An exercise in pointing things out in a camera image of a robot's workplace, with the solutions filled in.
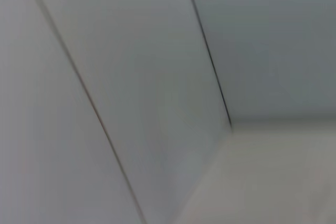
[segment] white wall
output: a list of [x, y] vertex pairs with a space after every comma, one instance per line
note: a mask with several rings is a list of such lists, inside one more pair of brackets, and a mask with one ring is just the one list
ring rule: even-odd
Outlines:
[[227, 124], [190, 0], [44, 1], [148, 223], [171, 223]]
[[141, 223], [34, 0], [0, 0], [0, 222]]
[[175, 224], [336, 223], [335, 123], [238, 127]]
[[335, 118], [336, 0], [196, 0], [233, 122]]

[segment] floor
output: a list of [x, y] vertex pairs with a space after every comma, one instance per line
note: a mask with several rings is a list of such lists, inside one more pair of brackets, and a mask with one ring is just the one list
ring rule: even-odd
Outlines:
[[240, 127], [176, 224], [336, 223], [336, 124]]

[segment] wall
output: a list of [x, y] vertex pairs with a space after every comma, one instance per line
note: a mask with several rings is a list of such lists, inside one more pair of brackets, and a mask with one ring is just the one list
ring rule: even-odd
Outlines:
[[233, 122], [335, 118], [336, 0], [196, 0]]
[[44, 0], [148, 224], [171, 223], [227, 118], [190, 0]]
[[137, 223], [106, 135], [34, 0], [0, 0], [1, 223]]

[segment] white panel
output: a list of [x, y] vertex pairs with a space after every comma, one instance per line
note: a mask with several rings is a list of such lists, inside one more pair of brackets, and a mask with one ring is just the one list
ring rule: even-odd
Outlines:
[[336, 116], [336, 0], [196, 0], [234, 122]]
[[235, 128], [175, 224], [335, 224], [335, 129]]
[[34, 0], [0, 0], [0, 219], [140, 224], [101, 125]]
[[227, 123], [190, 0], [45, 3], [148, 223], [170, 223]]

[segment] gray surface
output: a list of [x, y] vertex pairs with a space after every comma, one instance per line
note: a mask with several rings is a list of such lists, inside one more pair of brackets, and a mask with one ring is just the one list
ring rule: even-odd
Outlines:
[[141, 223], [34, 0], [0, 0], [0, 217], [2, 224]]
[[171, 223], [227, 124], [190, 0], [45, 2], [148, 223]]
[[175, 224], [335, 224], [335, 129], [240, 127]]
[[336, 118], [336, 0], [195, 0], [233, 122]]

